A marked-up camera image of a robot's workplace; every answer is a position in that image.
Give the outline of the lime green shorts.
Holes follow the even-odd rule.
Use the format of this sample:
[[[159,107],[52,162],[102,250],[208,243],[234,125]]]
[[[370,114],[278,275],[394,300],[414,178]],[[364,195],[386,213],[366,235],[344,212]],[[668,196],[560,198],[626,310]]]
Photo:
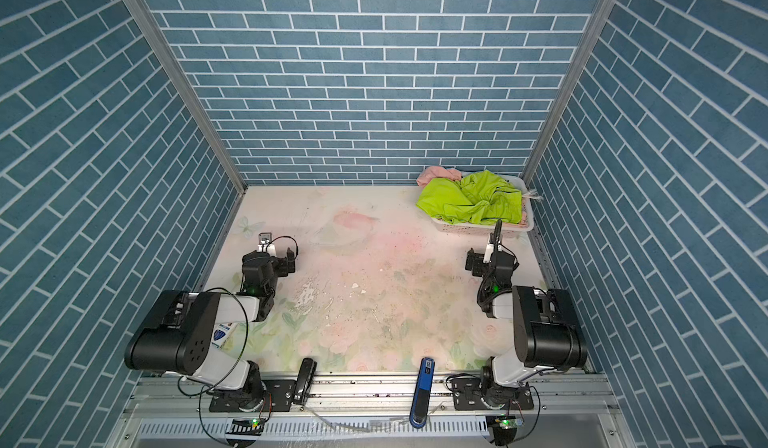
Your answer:
[[[522,191],[489,171],[471,173],[458,181],[434,178],[422,189],[416,206],[448,224],[523,221]]]

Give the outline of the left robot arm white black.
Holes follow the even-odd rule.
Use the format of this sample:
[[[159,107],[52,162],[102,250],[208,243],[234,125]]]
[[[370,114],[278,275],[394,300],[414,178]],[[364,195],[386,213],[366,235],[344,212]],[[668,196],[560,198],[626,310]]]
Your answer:
[[[136,371],[175,372],[211,391],[259,397],[264,388],[258,365],[246,361],[242,351],[236,355],[222,351],[214,333],[225,324],[248,329],[265,321],[274,306],[277,281],[295,272],[298,255],[295,247],[278,257],[272,243],[244,255],[237,292],[224,288],[161,292],[128,342],[125,365]]]

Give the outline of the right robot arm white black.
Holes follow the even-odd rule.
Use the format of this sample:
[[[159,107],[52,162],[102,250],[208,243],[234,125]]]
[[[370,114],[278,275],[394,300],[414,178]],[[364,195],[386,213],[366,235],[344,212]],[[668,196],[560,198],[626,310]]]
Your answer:
[[[512,283],[519,267],[516,255],[491,249],[470,249],[465,269],[480,279],[476,302],[486,317],[512,325],[513,346],[492,356],[483,367],[482,391],[520,388],[538,374],[582,369],[587,342],[571,295]]]

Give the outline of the pink shorts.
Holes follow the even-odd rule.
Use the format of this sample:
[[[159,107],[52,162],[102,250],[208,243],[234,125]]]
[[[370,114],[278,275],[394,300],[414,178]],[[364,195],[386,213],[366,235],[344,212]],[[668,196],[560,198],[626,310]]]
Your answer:
[[[444,168],[442,166],[429,166],[417,177],[416,183],[419,187],[424,188],[434,179],[460,181],[462,178],[462,173],[457,169]]]

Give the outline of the white plastic laundry basket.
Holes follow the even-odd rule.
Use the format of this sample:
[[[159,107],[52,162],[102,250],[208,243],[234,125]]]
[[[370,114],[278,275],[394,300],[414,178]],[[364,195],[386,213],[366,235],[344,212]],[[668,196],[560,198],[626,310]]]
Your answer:
[[[503,223],[502,231],[503,232],[531,231],[535,227],[532,203],[534,200],[539,200],[541,196],[538,194],[536,190],[529,190],[525,182],[517,176],[502,174],[501,178],[503,178],[506,182],[508,182],[509,184],[511,184],[512,186],[514,186],[515,188],[517,188],[522,192],[521,222],[517,224]],[[439,230],[444,232],[467,232],[467,233],[469,233],[470,231],[489,232],[493,228],[492,225],[477,225],[477,224],[471,224],[471,223],[449,224],[437,218],[432,218],[431,221],[436,225],[436,227]]]

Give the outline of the blue white card label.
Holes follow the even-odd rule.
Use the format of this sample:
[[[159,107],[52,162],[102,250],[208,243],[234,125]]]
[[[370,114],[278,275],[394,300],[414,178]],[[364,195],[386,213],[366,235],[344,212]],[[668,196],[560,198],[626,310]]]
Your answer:
[[[220,323],[214,329],[212,340],[211,340],[212,344],[217,348],[221,348],[226,343],[227,339],[230,337],[235,326],[236,326],[235,323]]]

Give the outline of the left green circuit board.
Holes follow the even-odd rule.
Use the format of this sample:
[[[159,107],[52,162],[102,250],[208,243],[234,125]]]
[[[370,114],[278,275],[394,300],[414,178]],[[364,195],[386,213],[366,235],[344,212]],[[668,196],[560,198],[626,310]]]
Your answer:
[[[238,436],[260,436],[263,433],[266,421],[259,418],[234,419],[230,429],[227,431],[229,437]]]

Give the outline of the green circuit board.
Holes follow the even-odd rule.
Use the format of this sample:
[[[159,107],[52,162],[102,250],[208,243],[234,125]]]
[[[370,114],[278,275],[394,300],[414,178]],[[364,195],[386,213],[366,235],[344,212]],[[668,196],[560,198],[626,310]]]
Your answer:
[[[519,426],[520,422],[514,416],[495,417],[490,425],[491,428],[500,430],[516,430]]]
[[[227,431],[229,437],[238,436],[260,436],[263,433],[266,421],[259,418],[234,419],[230,429]]]

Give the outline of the right green circuit board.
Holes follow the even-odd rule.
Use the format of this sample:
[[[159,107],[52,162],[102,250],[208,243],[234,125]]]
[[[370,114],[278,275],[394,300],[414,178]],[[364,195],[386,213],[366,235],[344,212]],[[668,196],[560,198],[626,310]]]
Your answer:
[[[520,422],[514,416],[495,417],[490,425],[491,428],[500,430],[516,430],[519,426]]]

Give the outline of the blue black handheld device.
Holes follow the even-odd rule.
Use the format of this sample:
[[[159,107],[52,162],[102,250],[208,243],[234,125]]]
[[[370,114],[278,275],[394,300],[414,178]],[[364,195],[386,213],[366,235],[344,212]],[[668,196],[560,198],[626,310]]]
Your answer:
[[[434,373],[435,360],[422,358],[409,412],[409,423],[415,429],[422,429],[426,425]]]

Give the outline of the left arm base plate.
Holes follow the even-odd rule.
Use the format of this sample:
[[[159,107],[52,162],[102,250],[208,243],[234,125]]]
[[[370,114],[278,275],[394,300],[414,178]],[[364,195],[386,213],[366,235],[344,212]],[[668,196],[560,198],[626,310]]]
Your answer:
[[[288,412],[295,387],[292,379],[263,380],[255,399],[243,390],[215,391],[208,408],[212,413]]]

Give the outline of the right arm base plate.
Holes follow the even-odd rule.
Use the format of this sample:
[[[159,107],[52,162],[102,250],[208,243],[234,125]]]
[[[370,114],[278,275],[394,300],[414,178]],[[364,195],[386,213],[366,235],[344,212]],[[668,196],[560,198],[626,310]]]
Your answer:
[[[534,401],[526,388],[503,387],[474,376],[451,376],[445,380],[457,411],[532,410]]]

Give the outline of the aluminium front rail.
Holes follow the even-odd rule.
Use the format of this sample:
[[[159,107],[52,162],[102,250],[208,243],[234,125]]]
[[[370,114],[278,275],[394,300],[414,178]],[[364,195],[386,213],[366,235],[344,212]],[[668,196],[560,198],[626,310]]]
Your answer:
[[[267,373],[264,379],[292,379],[286,373]],[[596,374],[556,374],[547,372],[528,379],[523,388],[531,391],[534,401],[532,410],[479,410],[457,411],[451,394],[445,386],[446,374],[433,378],[429,408],[439,413],[491,413],[510,412],[526,416],[540,414],[595,414],[608,415],[619,412],[619,404],[607,378]],[[291,405],[288,412],[271,412],[255,415],[311,415],[357,416],[392,415],[405,417],[410,412],[416,385],[414,374],[368,375],[318,373],[314,376],[309,397],[304,406]],[[204,418],[246,415],[247,413],[212,413],[208,405],[213,396],[187,397],[192,385],[182,383],[175,376],[142,378],[124,409],[125,415],[145,418],[191,417],[201,414]]]

